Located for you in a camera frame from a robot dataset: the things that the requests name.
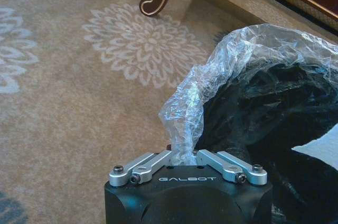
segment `logo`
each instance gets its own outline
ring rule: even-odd
[[[167,181],[208,181],[208,180],[215,180],[216,178],[187,178],[187,179],[182,179],[182,178],[159,178],[158,180],[161,182],[167,182]]]

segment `metal linkage bar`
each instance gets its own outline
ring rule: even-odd
[[[156,155],[150,161],[134,167],[130,177],[130,182],[132,184],[141,184],[150,181],[156,171],[158,171],[164,165],[170,164],[171,154],[171,151],[165,150]]]
[[[125,166],[115,166],[112,171],[109,173],[109,183],[111,186],[123,186],[128,181],[132,174],[133,168],[137,167],[139,165],[142,165],[143,163],[149,161],[151,158],[154,157],[155,154],[153,153],[146,153],[132,162],[129,162]]]
[[[263,170],[261,165],[250,165],[249,163],[246,163],[245,161],[242,161],[225,151],[217,152],[216,155],[231,164],[240,166],[243,169],[249,183],[254,185],[265,185],[267,183],[268,173]]]
[[[196,155],[198,165],[209,165],[218,172],[223,178],[229,182],[242,184],[246,180],[241,167],[226,162],[217,155],[209,152],[208,150],[199,150]]]

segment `plastic bag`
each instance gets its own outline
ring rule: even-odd
[[[273,223],[338,220],[338,171],[292,150],[338,123],[338,47],[269,24],[225,36],[192,68],[159,116],[176,165],[192,151],[260,163],[274,185]]]
[[[320,65],[324,79],[338,88],[338,76],[331,74],[338,69],[338,46],[321,38],[270,24],[245,27],[225,36],[205,65],[191,69],[159,113],[172,142],[173,164],[196,164],[193,150],[203,132],[203,105],[220,86],[247,66],[255,73],[295,63]]]

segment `floral carpet pattern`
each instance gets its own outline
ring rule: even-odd
[[[202,43],[169,15],[145,17],[138,6],[128,4],[91,12],[94,18],[82,26],[90,32],[84,39],[101,52],[103,63],[109,63],[113,71],[123,71],[128,80],[174,88],[194,64],[205,60]]]
[[[13,9],[0,7],[0,93],[18,92],[16,77],[26,72],[23,66],[39,61],[30,52],[36,46],[32,33],[22,25],[22,17]]]

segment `bolt head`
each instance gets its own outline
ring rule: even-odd
[[[255,173],[261,173],[263,171],[263,167],[260,164],[254,164],[252,166],[252,171],[254,171]]]
[[[247,177],[243,173],[236,174],[236,182],[239,184],[244,184],[247,180]]]
[[[131,177],[130,177],[130,182],[132,183],[132,184],[138,184],[139,182],[141,181],[141,178],[139,177],[139,175],[138,174],[134,174],[134,175],[131,175]]]
[[[121,173],[123,173],[123,166],[121,166],[121,165],[115,166],[114,169],[113,169],[113,172],[114,172],[114,174],[121,174]]]

